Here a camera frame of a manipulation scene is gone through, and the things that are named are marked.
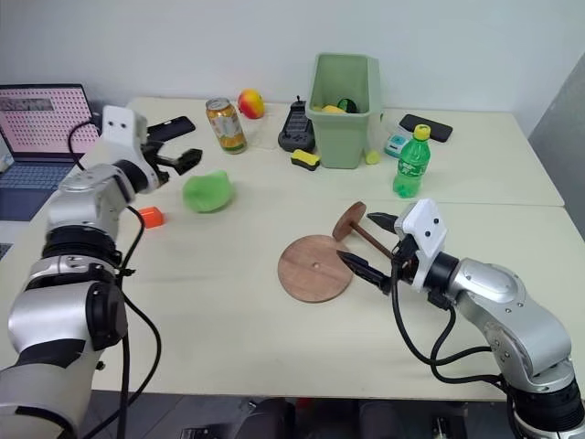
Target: green sponge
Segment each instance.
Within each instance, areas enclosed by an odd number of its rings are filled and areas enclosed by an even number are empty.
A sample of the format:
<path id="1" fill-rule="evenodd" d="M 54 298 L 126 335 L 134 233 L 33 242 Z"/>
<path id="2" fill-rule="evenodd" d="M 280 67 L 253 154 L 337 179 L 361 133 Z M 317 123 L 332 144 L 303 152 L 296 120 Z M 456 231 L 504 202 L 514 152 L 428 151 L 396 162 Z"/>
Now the green sponge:
<path id="1" fill-rule="evenodd" d="M 183 202 L 195 212 L 211 212 L 223 208 L 233 196 L 226 171 L 189 178 L 183 186 Z"/>

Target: laptop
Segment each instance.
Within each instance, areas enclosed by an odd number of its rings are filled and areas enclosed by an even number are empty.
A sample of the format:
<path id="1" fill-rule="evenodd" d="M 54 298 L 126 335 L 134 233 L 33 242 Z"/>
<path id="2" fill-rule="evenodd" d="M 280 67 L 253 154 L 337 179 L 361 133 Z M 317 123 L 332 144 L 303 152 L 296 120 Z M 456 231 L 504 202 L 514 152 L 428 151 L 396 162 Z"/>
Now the laptop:
<path id="1" fill-rule="evenodd" d="M 0 174 L 0 220 L 29 221 L 74 166 L 69 131 L 91 117 L 80 84 L 0 85 L 0 132 L 14 163 Z M 96 142 L 92 125 L 72 138 L 82 157 Z"/>

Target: laptop screen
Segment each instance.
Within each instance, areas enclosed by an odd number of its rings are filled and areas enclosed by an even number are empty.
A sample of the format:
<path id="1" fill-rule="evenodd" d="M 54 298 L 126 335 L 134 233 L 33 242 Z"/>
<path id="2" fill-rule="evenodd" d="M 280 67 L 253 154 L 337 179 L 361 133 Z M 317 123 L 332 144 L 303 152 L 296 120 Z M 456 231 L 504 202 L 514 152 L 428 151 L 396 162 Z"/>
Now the laptop screen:
<path id="1" fill-rule="evenodd" d="M 69 161 L 69 131 L 90 116 L 80 84 L 0 86 L 0 130 L 16 160 Z M 73 135 L 71 144 L 83 155 L 97 139 L 95 127 L 88 125 Z"/>

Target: wooden mallet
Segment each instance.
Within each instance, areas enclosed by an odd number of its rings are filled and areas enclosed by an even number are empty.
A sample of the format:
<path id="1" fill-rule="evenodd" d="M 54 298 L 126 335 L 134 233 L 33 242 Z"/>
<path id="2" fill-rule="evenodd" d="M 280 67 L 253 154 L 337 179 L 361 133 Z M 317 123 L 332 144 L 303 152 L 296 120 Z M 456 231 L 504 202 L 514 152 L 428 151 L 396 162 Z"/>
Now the wooden mallet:
<path id="1" fill-rule="evenodd" d="M 351 230 L 355 230 L 362 238 L 380 250 L 386 257 L 392 259 L 392 252 L 382 245 L 380 241 L 370 235 L 367 231 L 362 229 L 359 225 L 359 221 L 366 213 L 366 205 L 361 201 L 355 203 L 337 221 L 337 224 L 333 228 L 333 237 L 336 241 L 342 241 L 347 235 L 351 233 Z"/>

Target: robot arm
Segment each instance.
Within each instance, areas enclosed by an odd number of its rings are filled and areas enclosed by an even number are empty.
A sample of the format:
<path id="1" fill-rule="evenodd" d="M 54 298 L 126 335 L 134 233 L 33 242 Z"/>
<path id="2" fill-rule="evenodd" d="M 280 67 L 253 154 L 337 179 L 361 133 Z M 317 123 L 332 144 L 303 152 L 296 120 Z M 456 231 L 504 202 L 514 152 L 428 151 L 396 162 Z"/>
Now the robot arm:
<path id="1" fill-rule="evenodd" d="M 157 155 L 146 120 L 131 110 L 105 107 L 102 140 L 113 165 L 68 177 L 48 207 L 48 233 L 8 320 L 16 364 L 0 371 L 0 436 L 77 437 L 90 399 L 93 373 L 104 349 L 127 332 L 115 275 L 120 213 L 137 193 L 168 180 L 158 165 L 179 174 L 201 151 L 179 159 Z"/>
<path id="2" fill-rule="evenodd" d="M 585 412 L 561 323 L 530 298 L 504 267 L 443 252 L 446 228 L 434 201 L 422 199 L 399 217 L 368 215 L 396 233 L 395 273 L 443 309 L 456 307 L 483 334 L 514 402 L 516 423 L 530 438 L 585 438 Z M 355 255 L 342 260 L 360 277 L 389 292 L 391 281 Z"/>

